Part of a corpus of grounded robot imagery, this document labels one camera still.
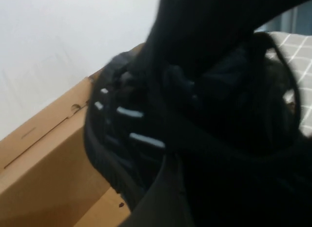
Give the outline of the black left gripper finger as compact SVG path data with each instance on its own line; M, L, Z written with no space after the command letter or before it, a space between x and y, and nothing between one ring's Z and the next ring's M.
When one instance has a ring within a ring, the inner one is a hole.
M166 155L154 183L128 217L129 227L194 227L182 161Z

